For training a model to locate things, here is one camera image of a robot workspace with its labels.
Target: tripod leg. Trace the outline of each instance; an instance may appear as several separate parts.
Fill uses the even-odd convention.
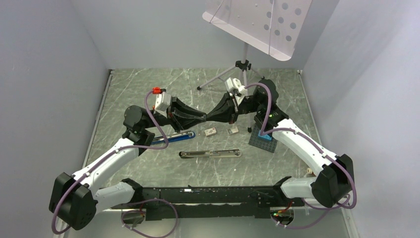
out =
[[[244,85],[245,86],[247,86],[248,85],[248,82],[247,82],[247,71],[246,70],[244,70],[243,71],[243,76],[244,76]],[[252,132],[252,128],[251,128],[251,121],[252,121],[252,119],[251,119],[251,114],[248,114],[248,132],[249,133],[251,133]]]
[[[207,84],[219,79],[219,77],[222,77],[223,75],[227,74],[229,71],[233,70],[236,66],[231,66],[230,68],[228,68],[227,70],[223,71],[222,73],[216,75],[214,78],[210,79],[209,81],[203,83],[202,85],[197,87],[197,90],[201,90],[204,86],[206,86]]]
[[[255,69],[253,69],[253,68],[251,68],[251,70],[256,74],[256,75],[258,75],[258,77],[260,77],[261,79],[265,79],[265,77],[264,76],[262,76],[260,73],[258,73],[258,71],[256,71]]]

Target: tabletop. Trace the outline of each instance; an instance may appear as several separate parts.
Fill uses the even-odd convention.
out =
[[[113,146],[125,131],[124,111],[130,105],[144,107],[144,97],[153,87],[166,88],[172,96],[186,105],[205,113],[210,112],[226,92],[224,83],[215,81],[202,90],[196,88],[213,78],[223,68],[143,68],[114,70],[105,97],[104,106],[95,131],[87,165]],[[318,141],[313,118],[305,98],[302,83],[294,69],[259,69],[271,79],[279,93],[277,105],[289,115],[307,135]],[[238,77],[233,70],[223,78]],[[248,83],[258,82],[253,73],[247,73]],[[155,98],[150,97],[151,107]],[[131,178],[142,186],[246,186],[273,185],[285,176],[301,178],[308,166],[285,145],[278,142],[274,153],[248,144],[247,115],[238,117],[235,125],[239,133],[228,135],[227,123],[205,122],[190,128],[196,137],[171,142],[164,150],[147,150],[140,157],[116,172],[104,186]],[[205,137],[204,130],[215,127],[217,134]],[[149,131],[160,136],[156,128]],[[166,134],[175,133],[165,126]],[[180,151],[240,149],[239,158],[181,159]]]

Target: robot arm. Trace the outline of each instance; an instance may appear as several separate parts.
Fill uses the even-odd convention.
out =
[[[265,130],[285,128],[286,130],[274,131],[272,137],[284,143],[304,160],[316,177],[285,177],[274,186],[263,187],[264,192],[270,195],[267,197],[268,201],[265,204],[261,203],[261,200],[257,200],[258,206],[285,204],[294,198],[299,198],[298,200],[293,200],[297,204],[298,201],[301,201],[300,198],[315,198],[323,206],[332,207],[351,191],[351,187],[343,172],[326,159],[326,156],[328,155],[337,161],[353,178],[352,160],[347,155],[337,156],[305,135],[275,104],[278,93],[275,90],[274,83],[267,79],[262,79],[260,83],[269,88],[272,97],[270,117]],[[155,88],[157,97],[153,117],[159,125],[171,125],[175,131],[180,132],[202,122],[234,123],[239,115],[256,113],[254,120],[261,128],[268,106],[265,89],[256,87],[253,94],[248,96],[247,90],[237,79],[228,79],[225,85],[227,92],[217,106],[208,114],[185,105],[177,97],[172,97],[165,90]],[[89,166],[75,172],[72,176],[62,173],[55,180],[49,206],[52,212],[55,211],[57,203],[63,197],[63,194],[69,190],[70,186],[82,177],[85,177],[71,190],[58,210],[58,216],[75,230],[85,227],[96,213],[104,209],[118,204],[145,200],[143,196],[144,188],[129,178],[124,179],[117,185],[99,189],[122,166],[145,151],[142,148],[132,148],[133,145],[149,146],[155,136],[146,130],[153,127],[154,124],[144,108],[134,105],[128,107],[124,113],[123,124],[127,128],[126,132],[104,155]],[[115,153],[102,163],[101,160],[109,152],[113,151]],[[211,199],[214,199],[216,203],[231,202],[228,195],[221,198],[212,197]],[[248,199],[252,198],[246,196],[238,201],[249,202]]]

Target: tripod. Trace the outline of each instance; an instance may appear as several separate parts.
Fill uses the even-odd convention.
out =
[[[231,70],[233,70],[234,68],[239,68],[241,71],[239,72],[239,81],[242,80],[242,78],[244,78],[244,86],[247,86],[247,70],[252,70],[256,75],[258,75],[258,77],[260,77],[261,79],[265,79],[264,76],[262,76],[260,73],[258,73],[256,70],[254,70],[253,68],[251,68],[251,64],[249,63],[249,61],[247,60],[247,52],[248,52],[248,43],[245,42],[244,44],[244,56],[242,57],[242,60],[238,60],[235,62],[235,65],[231,66],[230,68],[228,68],[227,70],[223,71],[222,73],[216,75],[214,78],[210,79],[209,81],[203,83],[202,85],[197,87],[197,90],[201,90],[204,86],[208,85],[209,83],[215,81],[215,80],[221,80],[222,82],[225,82],[225,80],[223,80],[222,77],[223,75],[227,74],[228,72],[230,72]],[[248,116],[248,132],[251,133],[252,129],[251,129],[251,115]]]

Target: cable connector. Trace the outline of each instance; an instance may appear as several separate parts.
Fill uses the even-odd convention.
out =
[[[161,94],[163,92],[162,89],[160,89],[159,87],[154,87],[152,88],[153,90],[153,94]]]

